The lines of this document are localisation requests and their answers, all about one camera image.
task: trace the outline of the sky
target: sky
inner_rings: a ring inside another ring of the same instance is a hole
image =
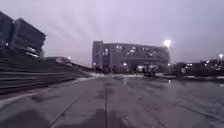
[[[172,40],[173,62],[224,53],[223,0],[0,0],[47,35],[45,56],[71,56],[91,65],[92,42],[162,46]]]

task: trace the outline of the multi-story building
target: multi-story building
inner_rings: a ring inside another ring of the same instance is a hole
[[[9,48],[40,56],[45,38],[44,33],[20,18],[14,22]]]
[[[138,66],[168,68],[170,54],[167,47],[94,41],[92,50],[93,68],[110,71],[136,70]]]
[[[0,47],[8,45],[13,19],[0,12]]]

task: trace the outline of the building facade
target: building facade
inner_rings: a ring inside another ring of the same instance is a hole
[[[8,45],[13,19],[0,12],[0,47]]]
[[[156,66],[159,70],[166,70],[169,62],[170,54],[167,47],[93,42],[93,68],[123,72],[134,71],[138,66]]]
[[[44,33],[20,18],[14,22],[9,48],[40,56],[45,38]]]

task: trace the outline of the ground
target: ground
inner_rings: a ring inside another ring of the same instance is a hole
[[[0,105],[0,128],[223,128],[223,97],[219,83],[107,76]]]

